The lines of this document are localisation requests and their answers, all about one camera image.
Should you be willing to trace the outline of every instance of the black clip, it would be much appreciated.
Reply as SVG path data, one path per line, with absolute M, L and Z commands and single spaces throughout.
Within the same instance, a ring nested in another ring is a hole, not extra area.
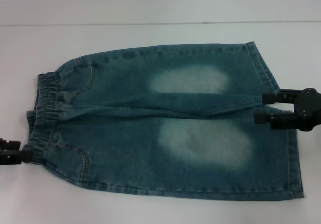
M 263 104 L 276 102 L 294 104 L 293 113 L 267 114 L 254 113 L 256 124 L 270 122 L 272 129 L 299 129 L 311 131 L 321 124 L 321 94 L 314 88 L 304 90 L 281 89 L 277 94 L 263 94 Z
M 20 165 L 21 162 L 30 162 L 33 151 L 31 149 L 19 150 L 19 141 L 9 141 L 0 138 L 0 165 Z

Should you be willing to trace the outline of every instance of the denim fabric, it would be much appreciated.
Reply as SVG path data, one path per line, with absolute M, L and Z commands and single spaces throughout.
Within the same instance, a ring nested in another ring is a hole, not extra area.
M 255 125 L 279 87 L 254 43 L 97 53 L 39 75 L 33 163 L 79 187 L 218 200 L 302 198 L 296 130 Z

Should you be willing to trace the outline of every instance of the stitching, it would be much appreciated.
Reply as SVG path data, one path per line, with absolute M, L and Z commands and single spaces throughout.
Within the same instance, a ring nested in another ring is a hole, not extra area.
M 262 101 L 249 101 L 249 102 L 246 102 L 246 103 L 241 103 L 241 104 L 236 104 L 236 105 L 232 105 L 228 108 L 223 108 L 223 109 L 217 109 L 217 110 L 212 110 L 212 111 L 209 111 L 210 114 L 212 113 L 216 113 L 216 114 L 224 114 L 226 111 L 229 111 L 229 110 L 238 110 L 239 108 L 235 108 L 235 107 L 243 107 L 245 105 L 248 105 L 248 104 L 251 104 L 251 103 L 254 103 L 254 104 L 259 104 L 259 105 L 262 105 Z
M 75 59 L 75 61 L 76 61 L 76 66 L 82 66 L 82 62 L 81 62 L 81 59 L 80 59 L 80 57 L 77 57 L 76 59 Z
M 288 169 L 287 169 L 287 173 L 288 173 L 288 175 L 287 175 L 287 181 L 288 181 L 288 188 L 289 189 L 291 189 L 290 188 L 290 184 L 291 184 L 291 161 L 290 161 L 290 158 L 291 158 L 291 132 L 290 131 L 287 131 L 287 142 L 288 142 L 288 144 L 287 144 L 287 147 L 288 147 L 288 149 L 287 149 L 287 151 L 288 151 L 288 162 L 287 162 L 287 167 L 288 167 Z
M 56 73 L 56 76 L 57 76 L 57 100 L 60 101 L 60 98 L 61 98 L 61 94 L 60 94 L 60 76 L 57 72 Z
M 54 171 L 57 172 L 59 175 L 64 176 L 63 174 L 61 174 L 56 169 Z M 120 187 L 120 188 L 128 188 L 128 189 L 143 190 L 143 191 L 194 192 L 194 193 L 217 193 L 217 194 L 243 194 L 243 193 L 249 194 L 249 193 L 271 193 L 271 192 L 290 191 L 289 189 L 285 189 L 285 188 L 276 189 L 276 190 L 269 190 L 269 191 L 244 191 L 244 192 L 237 192 L 237 191 L 235 191 L 235 192 L 232 192 L 232 191 L 231 192 L 228 192 L 228 191 L 216 192 L 216 191 L 197 191 L 197 190 L 142 189 L 142 188 L 133 187 L 133 186 L 112 185 L 112 184 L 107 184 L 107 183 L 104 183 L 104 182 L 79 181 L 79 180 L 75 180 L 75 179 L 72 179 L 72 178 L 66 178 L 66 179 L 69 179 L 71 181 L 79 182 L 80 184 L 95 184 L 95 185 L 100 184 L 100 185 L 105 185 L 105 186 L 108 186 L 108 187 L 111 187 L 111 188 Z
M 59 119 L 60 119 L 60 106 L 59 106 L 59 108 L 58 108 L 57 121 L 59 121 Z M 48 145 L 47 145 L 47 147 L 46 147 L 46 151 L 49 149 L 50 145 L 53 144 L 54 136 L 55 136 L 56 131 L 57 131 L 57 121 L 56 121 L 56 125 L 55 125 L 55 127 L 54 127 L 54 130 L 53 130 L 53 132 L 52 132 L 52 136 L 51 136 L 51 138 L 50 138 L 50 140 L 49 140 L 49 142 L 48 142 Z
M 256 54 L 257 54 L 257 58 L 258 58 L 258 61 L 261 63 L 261 66 L 262 68 L 264 69 L 268 79 L 269 79 L 269 82 L 271 84 L 271 87 L 272 89 L 275 91 L 275 90 L 278 90 L 280 89 L 279 85 L 277 84 L 273 74 L 271 73 L 270 69 L 268 68 L 268 66 L 266 65 L 266 63 L 264 62 L 264 59 L 263 57 L 261 56 L 259 50 L 256 48 Z
M 89 166 L 88 155 L 82 149 L 80 149 L 80 148 L 78 148 L 76 146 L 65 146 L 65 145 L 62 145 L 62 144 L 59 144 L 59 143 L 52 143 L 52 145 L 60 146 L 60 147 L 65 148 L 67 150 L 73 150 L 73 151 L 75 151 L 77 154 L 79 154 L 81 156 L 81 158 L 83 160 L 83 166 L 82 166 L 82 169 L 81 169 L 79 182 L 86 181 L 87 180 L 87 175 L 88 175 L 88 166 Z
M 288 161 L 288 181 L 289 188 L 292 191 L 302 189 L 302 181 L 300 174 L 300 163 L 298 157 L 298 149 L 295 146 L 296 133 L 292 130 L 288 130 L 288 151 L 289 151 L 289 161 Z
M 261 74 L 259 73 L 259 71 L 258 71 L 258 69 L 257 69 L 257 66 L 256 66 L 255 63 L 254 63 L 254 59 L 253 59 L 253 57 L 252 57 L 252 53 L 250 52 L 250 49 L 249 49 L 248 44 L 246 44 L 246 48 L 247 48 L 248 56 L 249 56 L 249 58 L 250 58 L 250 60 L 251 60 L 251 62 L 252 62 L 252 64 L 253 64 L 253 66 L 254 66 L 254 68 L 255 68 L 255 71 L 257 72 L 257 75 L 260 77 L 260 80 L 261 80 L 261 82 L 263 83 L 265 89 L 268 90 L 265 82 L 264 82 L 263 79 L 262 79 Z
M 234 49 L 240 49 L 240 48 L 242 48 L 243 46 L 239 46 L 239 47 L 234 47 Z M 210 49 L 215 49 L 215 48 L 231 48 L 231 46 L 222 46 L 222 47 L 209 47 Z M 172 50 L 172 51 L 166 51 L 166 53 L 179 53 L 181 50 Z M 134 56 L 133 57 L 139 57 L 139 56 L 150 56 L 150 55 L 155 55 L 155 54 L 158 54 L 158 53 L 163 53 L 164 51 L 157 51 L 157 52 L 150 52 L 150 53 L 146 53 L 146 54 L 140 54 L 140 53 L 136 53 L 136 54 L 134 54 Z M 95 63 L 95 64 L 105 64 L 106 62 L 97 62 L 97 63 Z M 81 66 L 84 66 L 84 67 L 86 67 L 86 66 L 92 66 L 92 64 L 89 64 L 89 65 L 84 65 L 82 62 L 81 62 Z M 67 69 L 65 69 L 65 71 L 68 71 L 68 70 L 70 70 L 70 69 L 73 69 L 73 68 L 75 68 L 75 67 L 70 67 L 70 68 L 67 68 Z
M 65 176 L 65 175 L 63 175 L 63 174 L 61 174 L 60 172 L 58 172 L 58 171 L 55 170 L 55 167 L 54 167 L 54 166 L 56 166 L 56 165 L 53 164 L 51 161 L 46 160 L 43 166 L 44 166 L 45 168 L 47 168 L 49 171 L 53 171 L 53 172 L 57 173 L 56 176 L 58 176 L 58 178 L 61 178 L 61 179 L 63 179 L 63 180 L 66 180 L 66 179 L 67 179 L 67 176 Z
M 83 88 L 78 93 L 76 93 L 72 97 L 71 102 L 73 102 L 76 99 L 76 97 L 78 97 L 80 94 L 89 91 L 92 88 L 92 86 L 94 85 L 94 81 L 95 81 L 95 77 L 96 77 L 96 67 L 94 65 L 88 65 L 88 66 L 84 66 L 84 67 L 89 67 L 89 66 L 90 66 L 90 84 L 87 87 Z

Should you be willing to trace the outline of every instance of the seam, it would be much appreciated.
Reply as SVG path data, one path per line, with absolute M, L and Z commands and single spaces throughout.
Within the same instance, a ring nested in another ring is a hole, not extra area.
M 61 174 L 60 172 L 58 172 L 58 171 L 55 170 L 55 167 L 54 167 L 54 166 L 56 166 L 56 164 L 52 163 L 51 161 L 46 160 L 46 161 L 44 162 L 43 166 L 44 166 L 46 169 L 48 169 L 49 171 L 54 171 L 54 172 L 56 172 L 56 173 L 57 173 L 56 176 L 57 176 L 58 178 L 63 179 L 63 180 L 66 180 L 66 179 L 67 179 L 67 176 L 65 176 L 65 175 L 63 175 L 63 174 Z
M 267 90 L 267 87 L 266 87 L 266 85 L 265 85 L 265 83 L 264 83 L 264 81 L 263 81 L 263 79 L 262 79 L 261 74 L 260 74 L 259 71 L 257 70 L 257 67 L 256 67 L 256 65 L 255 65 L 255 63 L 254 63 L 252 54 L 250 53 L 249 46 L 248 46 L 247 44 L 246 44 L 246 49 L 247 49 L 247 54 L 248 54 L 248 56 L 249 56 L 249 58 L 250 58 L 250 60 L 251 60 L 251 62 L 252 62 L 252 64 L 253 64 L 253 67 L 255 68 L 255 71 L 256 71 L 257 75 L 260 77 L 260 80 L 261 80 L 261 82 L 263 83 L 263 85 L 264 85 L 264 87 L 265 87 L 265 90 Z
M 74 102 L 74 100 L 76 99 L 76 97 L 78 97 L 80 94 L 85 93 L 87 91 L 89 91 L 92 86 L 94 85 L 94 81 L 95 81 L 95 77 L 96 77 L 96 67 L 94 65 L 89 65 L 90 66 L 90 83 L 87 87 L 83 88 L 81 91 L 79 91 L 78 93 L 76 93 L 72 99 L 71 102 Z
M 262 68 L 264 69 L 264 71 L 265 71 L 265 73 L 266 73 L 266 75 L 267 75 L 267 77 L 269 79 L 269 82 L 270 82 L 270 84 L 272 86 L 273 91 L 279 90 L 280 89 L 279 85 L 277 84 L 277 82 L 276 82 L 273 74 L 271 73 L 270 69 L 266 65 L 263 57 L 261 56 L 259 50 L 257 49 L 255 43 L 253 43 L 253 45 L 256 48 L 255 51 L 256 51 L 256 55 L 257 55 L 258 61 L 260 62 Z
M 59 119 L 60 119 L 60 106 L 58 107 L 57 121 L 59 121 Z M 56 134 L 56 131 L 57 131 L 57 122 L 56 122 L 56 124 L 55 124 L 54 130 L 53 130 L 53 132 L 52 132 L 52 135 L 51 135 L 51 138 L 50 138 L 50 140 L 49 140 L 49 142 L 48 142 L 48 145 L 47 145 L 47 147 L 46 147 L 46 151 L 49 149 L 49 146 L 54 143 L 54 136 L 55 136 L 55 134 Z
M 76 67 L 82 66 L 82 62 L 81 62 L 80 57 L 75 58 L 75 61 L 76 61 Z
M 81 168 L 81 174 L 80 174 L 80 182 L 82 181 L 86 181 L 87 180 L 87 176 L 88 176 L 88 166 L 89 166 L 89 158 L 88 155 L 80 148 L 76 147 L 76 146 L 65 146 L 59 143 L 52 143 L 53 146 L 59 146 L 61 148 L 67 149 L 67 150 L 72 150 L 74 152 L 76 152 L 77 154 L 80 155 L 80 157 L 83 160 L 83 166 Z
M 273 80 L 271 79 L 271 76 L 270 76 L 270 74 L 272 75 L 272 73 L 269 71 L 269 69 L 266 66 L 266 64 L 264 63 L 264 61 L 261 61 L 260 53 L 259 53 L 257 47 L 255 46 L 255 44 L 253 47 L 254 47 L 254 50 L 250 50 L 250 48 L 248 46 L 249 55 L 250 55 L 253 65 L 254 65 L 254 68 L 256 69 L 261 81 L 263 82 L 265 89 L 269 92 L 277 91 L 278 88 L 274 86 Z
M 288 131 L 288 150 L 289 150 L 289 161 L 288 161 L 288 181 L 289 189 L 292 191 L 302 190 L 302 180 L 300 173 L 300 163 L 298 156 L 298 149 L 295 146 L 296 133 L 293 133 L 292 130 Z
M 290 163 L 290 159 L 291 159 L 291 132 L 288 130 L 287 131 L 287 151 L 288 151 L 288 161 L 287 161 L 287 181 L 288 181 L 288 188 L 291 189 L 290 185 L 291 185 L 291 163 Z
M 248 104 L 251 104 L 251 103 L 257 103 L 259 105 L 262 105 L 262 101 L 255 100 L 255 101 L 249 101 L 249 102 L 246 102 L 246 103 L 236 104 L 236 105 L 230 106 L 228 108 L 212 110 L 212 111 L 209 111 L 209 113 L 210 114 L 212 114 L 212 113 L 222 114 L 222 113 L 225 113 L 225 111 L 234 110 L 234 109 L 238 110 L 239 108 L 235 108 L 235 107 L 242 107 L 242 106 L 245 106 L 245 105 L 248 105 Z
M 59 175 L 65 176 L 63 174 L 61 174 L 59 171 L 57 171 L 56 169 L 54 170 L 55 172 L 57 172 Z M 217 191 L 202 191 L 202 190 L 166 190 L 166 189 L 143 189 L 143 188 L 138 188 L 138 187 L 133 187 L 133 186 L 124 186 L 124 185 L 113 185 L 113 184 L 107 184 L 104 182 L 89 182 L 89 181 L 79 181 L 79 180 L 75 180 L 72 178 L 65 178 L 71 181 L 76 181 L 80 184 L 95 184 L 95 185 L 105 185 L 111 188 L 114 187 L 119 187 L 119 188 L 128 188 L 128 189 L 134 189 L 134 190 L 142 190 L 142 191 L 168 191 L 168 192 L 194 192 L 194 193 L 217 193 L 217 194 L 250 194 L 250 193 L 271 193 L 271 192 L 281 192 L 281 191 L 291 191 L 289 189 L 285 189 L 285 188 L 280 188 L 280 189 L 275 189 L 275 190 L 267 190 L 267 191 L 222 191 L 222 192 L 217 192 Z
M 222 47 L 209 47 L 210 49 L 215 49 L 215 48 L 231 48 L 231 46 L 222 46 Z M 179 53 L 179 52 L 181 52 L 181 50 L 172 50 L 172 51 L 166 51 L 166 53 Z M 201 49 L 201 52 L 200 53 L 206 53 L 206 51 L 204 50 L 204 49 Z M 157 51 L 157 52 L 150 52 L 150 53 L 145 53 L 145 54 L 139 54 L 139 53 L 136 53 L 136 54 L 134 54 L 133 55 L 133 57 L 132 58 L 134 58 L 134 57 L 139 57 L 139 56 L 150 56 L 150 55 L 155 55 L 155 54 L 158 54 L 158 53 L 164 53 L 164 51 Z M 84 65 L 83 63 L 82 63 L 82 61 L 81 61 L 81 57 L 78 57 L 78 58 L 76 58 L 76 59 L 79 59 L 79 61 L 81 62 L 81 66 L 83 66 L 83 67 L 86 67 L 86 66 L 92 66 L 92 64 L 88 64 L 88 65 Z M 107 62 L 96 62 L 95 64 L 106 64 Z M 75 67 L 70 67 L 70 68 L 67 68 L 67 69 L 65 69 L 64 71 L 68 71 L 68 70 L 70 70 L 70 69 L 73 69 L 73 68 L 75 68 Z
M 246 105 L 246 104 L 249 104 L 249 103 L 260 103 L 259 100 L 255 100 L 255 101 L 249 101 L 249 102 L 246 102 L 246 103 L 241 103 L 241 104 L 238 104 L 238 105 L 233 105 L 229 108 L 233 108 L 235 106 L 242 106 L 242 105 Z M 83 105 L 83 106 L 60 106 L 60 108 L 82 108 L 82 107 L 110 107 L 110 108 L 147 108 L 147 109 L 162 109 L 162 108 L 154 108 L 154 107 L 114 107 L 114 106 L 104 106 L 104 105 Z

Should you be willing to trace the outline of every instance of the white background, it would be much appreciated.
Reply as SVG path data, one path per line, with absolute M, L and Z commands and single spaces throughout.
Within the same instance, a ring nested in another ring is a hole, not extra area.
M 321 91 L 320 21 L 321 0 L 0 0 L 0 137 L 26 143 L 25 113 L 33 108 L 38 74 L 114 49 L 255 41 L 282 88 Z M 22 164 L 0 166 L 0 222 L 321 223 L 320 128 L 298 133 L 304 199 L 237 202 L 91 191 Z

